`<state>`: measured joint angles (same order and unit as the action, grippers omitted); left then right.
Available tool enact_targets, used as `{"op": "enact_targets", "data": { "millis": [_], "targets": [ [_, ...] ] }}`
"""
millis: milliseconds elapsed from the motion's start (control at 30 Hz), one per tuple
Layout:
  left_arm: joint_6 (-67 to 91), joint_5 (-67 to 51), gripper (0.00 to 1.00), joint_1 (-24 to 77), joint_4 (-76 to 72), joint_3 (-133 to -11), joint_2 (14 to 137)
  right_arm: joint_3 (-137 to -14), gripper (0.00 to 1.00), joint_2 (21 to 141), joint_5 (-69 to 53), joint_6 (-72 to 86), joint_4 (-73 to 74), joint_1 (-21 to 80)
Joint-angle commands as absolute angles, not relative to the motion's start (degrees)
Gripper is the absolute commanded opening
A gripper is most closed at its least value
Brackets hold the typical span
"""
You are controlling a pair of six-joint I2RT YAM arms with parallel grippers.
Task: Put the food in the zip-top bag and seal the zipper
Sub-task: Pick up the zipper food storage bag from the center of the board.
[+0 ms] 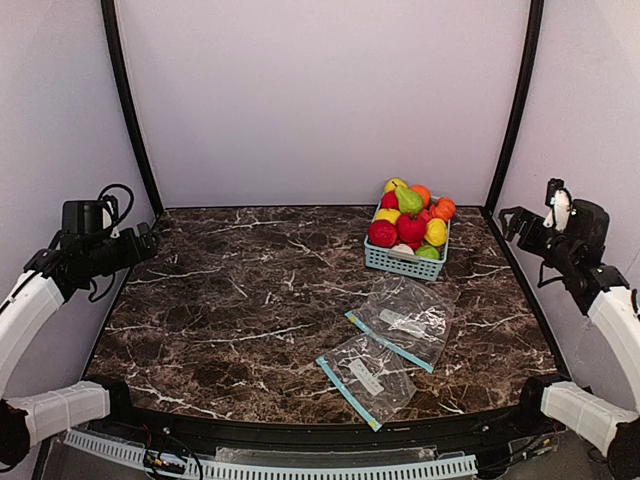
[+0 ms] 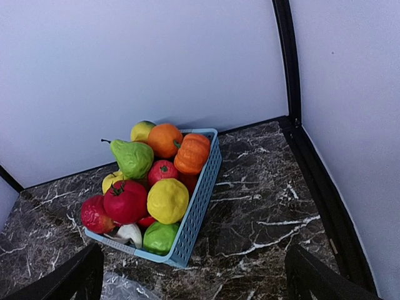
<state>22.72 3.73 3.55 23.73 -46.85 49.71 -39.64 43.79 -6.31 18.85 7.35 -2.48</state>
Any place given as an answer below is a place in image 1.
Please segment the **red tomato with stem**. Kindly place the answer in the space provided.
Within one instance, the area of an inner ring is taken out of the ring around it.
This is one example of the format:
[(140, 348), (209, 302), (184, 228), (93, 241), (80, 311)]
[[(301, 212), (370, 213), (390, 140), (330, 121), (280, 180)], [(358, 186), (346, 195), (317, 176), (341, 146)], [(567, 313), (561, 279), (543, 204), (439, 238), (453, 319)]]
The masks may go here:
[(402, 214), (396, 221), (399, 239), (406, 244), (423, 240), (427, 231), (427, 222), (423, 217)]

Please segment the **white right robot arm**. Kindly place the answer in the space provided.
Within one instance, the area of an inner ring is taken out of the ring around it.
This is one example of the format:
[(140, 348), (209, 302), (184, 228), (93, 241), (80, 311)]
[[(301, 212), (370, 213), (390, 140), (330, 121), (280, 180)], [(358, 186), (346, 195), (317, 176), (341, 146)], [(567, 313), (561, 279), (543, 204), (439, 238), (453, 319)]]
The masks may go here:
[[(612, 266), (603, 263), (609, 215), (599, 205), (575, 199), (546, 202), (537, 215), (523, 207), (499, 213), (503, 236), (541, 257), (558, 271), (581, 313), (603, 335), (634, 393), (639, 391), (638, 292)], [(573, 381), (543, 381), (528, 404), (588, 441), (606, 460), (615, 479), (639, 476), (639, 410), (617, 407)]]

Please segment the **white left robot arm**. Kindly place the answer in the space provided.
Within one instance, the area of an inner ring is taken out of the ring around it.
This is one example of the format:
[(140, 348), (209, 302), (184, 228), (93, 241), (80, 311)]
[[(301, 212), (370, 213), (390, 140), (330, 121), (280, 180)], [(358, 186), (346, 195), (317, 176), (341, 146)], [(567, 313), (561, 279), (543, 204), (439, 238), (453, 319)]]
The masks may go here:
[[(112, 183), (90, 200), (69, 200), (61, 227), (48, 247), (37, 251), (1, 304), (1, 384), (6, 386), (18, 362), (48, 322), (79, 290), (90, 303), (110, 293), (100, 277), (116, 275), (158, 253), (159, 239), (145, 222), (121, 228), (129, 209), (120, 209), (114, 191), (133, 190)], [(8, 473), (41, 441), (73, 427), (130, 410), (125, 382), (97, 377), (27, 397), (1, 399), (1, 470)]]

